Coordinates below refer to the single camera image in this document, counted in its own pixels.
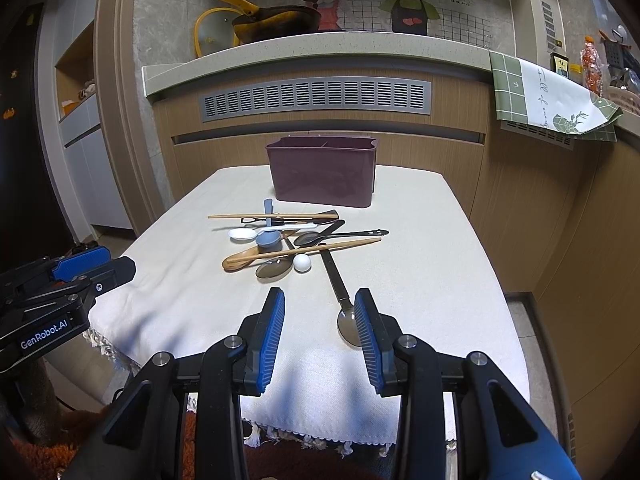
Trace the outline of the white tablecloth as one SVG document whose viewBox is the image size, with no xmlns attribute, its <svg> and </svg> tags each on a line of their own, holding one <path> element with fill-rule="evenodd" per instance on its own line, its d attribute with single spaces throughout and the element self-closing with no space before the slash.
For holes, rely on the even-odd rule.
<svg viewBox="0 0 640 480">
<path fill-rule="evenodd" d="M 258 312 L 269 287 L 253 270 L 228 273 L 232 216 L 254 212 L 273 193 L 265 166 L 227 168 L 194 188 L 128 248 L 134 279 L 99 296 L 93 330 L 137 363 L 167 351 L 190 356 L 235 333 Z M 334 254 L 350 292 L 369 289 L 378 310 L 436 351 L 488 354 L 521 394 L 524 354 L 494 269 L 440 174 L 378 167 L 366 209 L 341 208 L 353 231 L 381 229 L 373 245 Z M 358 444 L 396 439 L 399 402 L 370 385 L 360 350 L 337 329 L 340 306 L 326 269 L 292 272 L 280 283 L 285 319 L 265 393 L 242 402 L 260 426 Z"/>
</svg>

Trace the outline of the orange snack bag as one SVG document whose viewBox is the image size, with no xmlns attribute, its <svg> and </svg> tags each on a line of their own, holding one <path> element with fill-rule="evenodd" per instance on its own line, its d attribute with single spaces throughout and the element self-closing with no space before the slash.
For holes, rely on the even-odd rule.
<svg viewBox="0 0 640 480">
<path fill-rule="evenodd" d="M 584 47 L 580 51 L 584 86 L 597 96 L 602 96 L 602 64 L 600 55 L 591 36 L 585 36 L 584 40 Z"/>
</svg>

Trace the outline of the yellow rimmed glass lid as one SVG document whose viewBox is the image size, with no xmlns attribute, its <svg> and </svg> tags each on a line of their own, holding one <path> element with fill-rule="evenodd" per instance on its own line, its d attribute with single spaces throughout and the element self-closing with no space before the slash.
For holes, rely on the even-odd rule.
<svg viewBox="0 0 640 480">
<path fill-rule="evenodd" d="M 194 52 L 197 58 L 241 44 L 232 22 L 241 12 L 232 8 L 211 8 L 203 12 L 193 27 Z"/>
</svg>

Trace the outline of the wooden chopstick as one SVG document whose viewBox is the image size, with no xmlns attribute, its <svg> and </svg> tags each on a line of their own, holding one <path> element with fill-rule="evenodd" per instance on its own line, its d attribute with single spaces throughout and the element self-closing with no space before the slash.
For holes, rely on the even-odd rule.
<svg viewBox="0 0 640 480">
<path fill-rule="evenodd" d="M 338 214 L 300 214 L 294 212 L 294 214 L 209 214 L 207 217 L 209 220 L 221 220 L 221 219 L 322 219 L 322 220 L 336 220 L 340 218 Z"/>
</svg>

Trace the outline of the small wooden spoon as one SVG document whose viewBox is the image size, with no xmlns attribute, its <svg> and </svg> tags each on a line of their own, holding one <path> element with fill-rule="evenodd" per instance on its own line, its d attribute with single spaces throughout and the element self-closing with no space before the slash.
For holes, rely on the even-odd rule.
<svg viewBox="0 0 640 480">
<path fill-rule="evenodd" d="M 289 235 L 294 234 L 294 231 L 282 231 L 281 238 L 287 238 Z M 238 252 L 237 254 L 231 255 L 230 259 L 236 259 L 240 257 L 248 257 L 248 256 L 256 256 L 262 253 L 262 249 L 260 249 L 257 245 L 247 248 L 244 252 Z"/>
</svg>

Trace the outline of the long wooden spoon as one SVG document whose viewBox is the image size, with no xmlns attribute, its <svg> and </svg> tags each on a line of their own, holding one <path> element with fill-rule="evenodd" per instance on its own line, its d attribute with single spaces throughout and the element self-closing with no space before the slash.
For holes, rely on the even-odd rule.
<svg viewBox="0 0 640 480">
<path fill-rule="evenodd" d="M 240 257 L 236 259 L 230 259 L 230 256 L 224 258 L 221 263 L 222 270 L 224 272 L 236 272 L 248 266 L 254 261 L 272 260 L 275 258 L 286 257 L 288 255 L 296 254 L 312 254 L 313 252 L 323 252 L 324 250 L 342 250 L 347 248 L 354 248 L 360 246 L 367 246 L 378 243 L 382 240 L 382 237 L 367 237 L 364 240 L 353 240 L 352 242 L 339 242 L 331 244 L 318 244 L 309 247 L 302 247 L 293 250 L 280 250 L 280 252 L 262 252 L 256 256 Z"/>
</svg>

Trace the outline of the black smiley handle spoon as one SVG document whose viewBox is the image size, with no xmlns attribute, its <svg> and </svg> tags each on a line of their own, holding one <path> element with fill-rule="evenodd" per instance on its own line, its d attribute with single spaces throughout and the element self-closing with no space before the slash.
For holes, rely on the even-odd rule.
<svg viewBox="0 0 640 480">
<path fill-rule="evenodd" d="M 332 233 L 305 233 L 294 240 L 295 247 L 307 247 L 314 246 L 325 240 L 333 240 L 334 238 L 349 238 L 349 237 L 368 237 L 368 236 L 386 236 L 390 234 L 387 230 L 377 229 L 369 231 L 356 231 L 356 232 L 332 232 Z"/>
</svg>

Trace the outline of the steel spoon dark handle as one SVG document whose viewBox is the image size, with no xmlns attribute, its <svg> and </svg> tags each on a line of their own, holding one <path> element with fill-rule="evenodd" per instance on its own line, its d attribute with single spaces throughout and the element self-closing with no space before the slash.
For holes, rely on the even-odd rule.
<svg viewBox="0 0 640 480">
<path fill-rule="evenodd" d="M 336 231 L 341 226 L 344 226 L 344 220 L 337 220 L 331 224 L 329 224 L 325 229 L 320 231 L 320 234 L 331 234 Z M 318 233 L 308 232 L 296 238 L 296 243 L 299 245 L 305 245 L 308 243 L 314 236 L 318 236 Z M 256 269 L 255 275 L 258 280 L 262 281 L 270 281 L 275 280 L 276 278 L 280 278 L 282 275 L 287 274 L 289 270 L 291 270 L 293 266 L 293 256 L 286 256 L 281 258 L 275 258 L 272 260 L 268 260 L 265 263 L 262 263 Z"/>
</svg>

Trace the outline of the purple plastic utensil holder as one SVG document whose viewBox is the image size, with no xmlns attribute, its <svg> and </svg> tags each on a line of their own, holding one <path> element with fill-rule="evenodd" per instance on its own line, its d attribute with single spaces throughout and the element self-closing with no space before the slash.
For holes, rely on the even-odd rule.
<svg viewBox="0 0 640 480">
<path fill-rule="evenodd" d="M 284 136 L 266 146 L 281 202 L 367 208 L 375 185 L 372 136 Z"/>
</svg>

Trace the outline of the white shelf cabinet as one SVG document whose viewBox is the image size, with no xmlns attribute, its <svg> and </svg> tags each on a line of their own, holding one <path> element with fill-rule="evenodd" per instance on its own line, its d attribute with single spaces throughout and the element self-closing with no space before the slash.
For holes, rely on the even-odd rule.
<svg viewBox="0 0 640 480">
<path fill-rule="evenodd" d="M 98 0 L 43 0 L 36 49 L 40 139 L 63 218 L 78 242 L 131 230 L 102 131 L 94 79 Z"/>
</svg>

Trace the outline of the small steel shovel spoon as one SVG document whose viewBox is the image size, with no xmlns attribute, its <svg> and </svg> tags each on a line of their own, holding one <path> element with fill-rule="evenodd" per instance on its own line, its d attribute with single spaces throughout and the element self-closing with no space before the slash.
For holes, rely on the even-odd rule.
<svg viewBox="0 0 640 480">
<path fill-rule="evenodd" d="M 258 214 L 258 216 L 241 216 L 243 224 L 258 221 L 270 221 L 274 226 L 282 226 L 285 223 L 331 223 L 340 218 L 336 210 L 319 212 L 318 214 Z"/>
</svg>

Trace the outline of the green white hanging towel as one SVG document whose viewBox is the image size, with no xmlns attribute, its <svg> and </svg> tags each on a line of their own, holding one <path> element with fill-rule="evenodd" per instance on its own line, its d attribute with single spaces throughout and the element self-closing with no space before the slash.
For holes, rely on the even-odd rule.
<svg viewBox="0 0 640 480">
<path fill-rule="evenodd" d="M 489 53 L 497 119 L 571 136 L 615 142 L 620 107 L 597 93 L 537 64 L 500 52 Z"/>
</svg>

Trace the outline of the blue plastic ladle spoon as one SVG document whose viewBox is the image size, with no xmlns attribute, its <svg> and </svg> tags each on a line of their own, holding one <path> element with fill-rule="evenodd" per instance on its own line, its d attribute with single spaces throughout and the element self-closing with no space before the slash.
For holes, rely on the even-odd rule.
<svg viewBox="0 0 640 480">
<path fill-rule="evenodd" d="M 273 213 L 271 198 L 264 199 L 264 213 Z M 281 235 L 279 231 L 262 231 L 256 236 L 256 244 L 260 252 L 277 252 L 281 249 Z"/>
</svg>

